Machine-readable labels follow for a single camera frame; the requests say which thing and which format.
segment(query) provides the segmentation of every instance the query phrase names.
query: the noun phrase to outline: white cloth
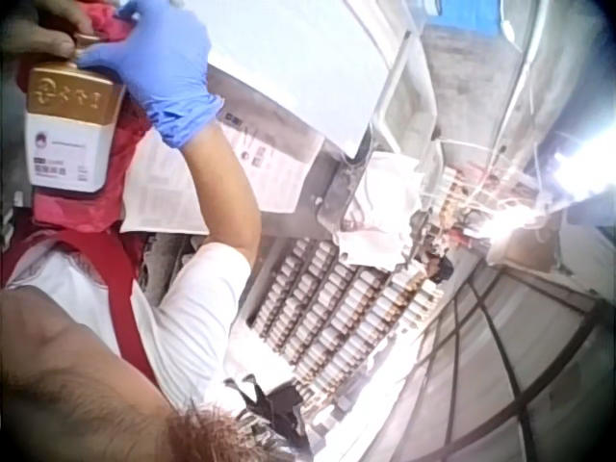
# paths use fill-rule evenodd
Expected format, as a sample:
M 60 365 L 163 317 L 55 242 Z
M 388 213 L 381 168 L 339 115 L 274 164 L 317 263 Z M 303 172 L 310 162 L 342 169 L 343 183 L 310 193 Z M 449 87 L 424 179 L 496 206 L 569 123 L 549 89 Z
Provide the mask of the white cloth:
M 343 219 L 344 230 L 334 235 L 348 265 L 393 270 L 404 263 L 413 244 L 411 216 L 422 207 L 424 176 L 415 172 L 418 160 L 374 152 Z
M 77 322 L 86 325 L 117 355 L 108 291 L 78 254 L 31 249 L 9 287 L 35 286 Z M 171 284 L 161 306 L 151 307 L 135 282 L 131 302 L 150 365 L 169 401 L 200 403 L 220 372 L 229 329 L 250 274 L 250 264 L 225 244 L 202 246 Z

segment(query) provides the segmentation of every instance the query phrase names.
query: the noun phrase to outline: forearm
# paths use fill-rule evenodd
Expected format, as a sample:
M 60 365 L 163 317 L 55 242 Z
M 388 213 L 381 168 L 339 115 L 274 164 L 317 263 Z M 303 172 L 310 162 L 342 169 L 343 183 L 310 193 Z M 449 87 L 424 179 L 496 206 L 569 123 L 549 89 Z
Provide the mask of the forearm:
M 216 122 L 207 125 L 181 151 L 210 230 L 209 241 L 237 248 L 252 266 L 261 239 L 261 214 L 220 126 Z

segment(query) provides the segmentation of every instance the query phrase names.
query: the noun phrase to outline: gold bottle cap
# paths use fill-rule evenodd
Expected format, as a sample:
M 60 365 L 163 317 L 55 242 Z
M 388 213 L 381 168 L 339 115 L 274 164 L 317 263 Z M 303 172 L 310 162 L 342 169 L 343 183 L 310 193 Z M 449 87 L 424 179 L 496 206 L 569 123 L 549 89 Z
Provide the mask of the gold bottle cap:
M 87 35 L 82 34 L 81 32 L 76 32 L 75 35 L 75 54 L 73 55 L 72 62 L 79 58 L 79 56 L 88 48 L 89 46 L 95 45 L 96 43 L 102 43 L 104 40 L 96 35 Z

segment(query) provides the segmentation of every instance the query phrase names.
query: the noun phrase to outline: bottle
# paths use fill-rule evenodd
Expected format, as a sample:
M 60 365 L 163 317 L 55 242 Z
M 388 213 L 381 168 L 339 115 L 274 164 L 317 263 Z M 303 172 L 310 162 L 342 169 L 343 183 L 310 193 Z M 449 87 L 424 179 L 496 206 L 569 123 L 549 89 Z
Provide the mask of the bottle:
M 101 41 L 75 34 L 75 56 Z M 73 61 L 30 71 L 26 157 L 34 186 L 95 193 L 105 184 L 117 115 L 125 88 Z

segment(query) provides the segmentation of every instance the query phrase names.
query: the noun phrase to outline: white shirt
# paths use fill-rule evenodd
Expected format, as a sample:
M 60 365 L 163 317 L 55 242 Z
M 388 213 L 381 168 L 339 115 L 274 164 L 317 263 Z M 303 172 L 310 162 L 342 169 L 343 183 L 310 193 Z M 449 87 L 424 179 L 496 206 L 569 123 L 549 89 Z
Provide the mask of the white shirt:
M 107 288 L 78 254 L 50 244 L 28 251 L 10 287 L 35 286 L 119 356 Z M 199 403 L 217 376 L 250 264 L 233 247 L 206 244 L 182 268 L 160 307 L 135 282 L 131 302 L 150 365 L 171 404 Z

